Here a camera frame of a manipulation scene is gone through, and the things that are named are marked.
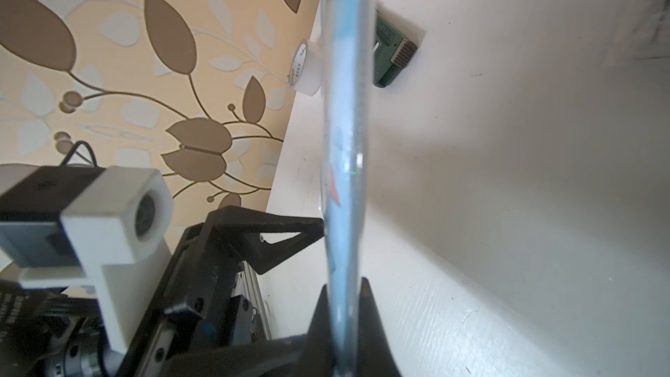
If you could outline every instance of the black plastic part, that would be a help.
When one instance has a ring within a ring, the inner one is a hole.
[[[316,303],[310,329],[307,331],[305,349],[289,374],[290,377],[332,375],[335,362],[330,335],[328,293],[324,285]],[[390,354],[370,282],[366,278],[363,278],[360,286],[356,376],[400,377],[400,372]]]
[[[44,324],[47,325],[49,328],[49,331],[54,334],[56,338],[60,338],[63,336],[66,330],[68,330],[68,326],[70,326],[70,318],[69,317],[61,317],[61,316],[45,316],[44,317]]]
[[[283,367],[275,368],[274,370],[263,374],[261,377],[288,377],[292,367],[292,364],[286,364]]]
[[[235,250],[240,260],[246,260],[259,274],[270,271],[323,237],[320,218],[287,217],[229,206],[222,209],[220,220],[214,231]],[[274,244],[261,241],[260,233],[292,231],[300,234]]]
[[[276,244],[262,242],[259,236],[290,231],[300,234]],[[209,213],[204,223],[184,231],[117,375],[133,375],[164,318],[178,328],[168,359],[229,343],[222,334],[227,332],[226,308],[241,262],[266,272],[322,237],[320,218],[285,217],[235,206]]]
[[[79,265],[60,213],[104,168],[42,166],[0,196],[0,247],[21,268]]]
[[[35,314],[53,293],[24,290],[16,282],[0,280],[0,375],[24,377],[47,353],[50,335]]]
[[[162,377],[259,377],[295,362],[304,335],[173,356]]]
[[[38,315],[52,317],[100,316],[100,307],[95,298],[53,297],[39,307]]]
[[[225,322],[221,327],[221,345],[236,346],[251,343],[252,319],[253,311],[248,300],[243,295],[231,298]]]

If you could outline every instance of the white wall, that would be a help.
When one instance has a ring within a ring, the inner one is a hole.
[[[668,375],[670,59],[606,67],[629,0],[381,1],[426,35],[370,204],[587,368]]]

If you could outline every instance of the cable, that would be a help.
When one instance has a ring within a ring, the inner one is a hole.
[[[98,161],[95,158],[95,153],[93,153],[93,149],[84,140],[79,140],[78,142],[72,145],[72,148],[70,149],[68,154],[65,155],[65,157],[63,157],[63,161],[60,163],[60,166],[65,166],[70,161],[70,159],[72,159],[72,156],[74,156],[74,154],[77,153],[77,148],[79,146],[86,147],[86,149],[88,150],[88,154],[90,155],[90,163],[93,165],[93,167],[98,167]]]

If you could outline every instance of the screw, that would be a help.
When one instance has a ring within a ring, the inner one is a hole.
[[[165,356],[165,350],[163,348],[156,349],[156,355],[154,356],[154,359],[156,360],[156,362],[163,361],[164,356]]]
[[[193,306],[198,313],[202,311],[202,308],[205,307],[205,300],[201,297],[196,298],[196,304]]]

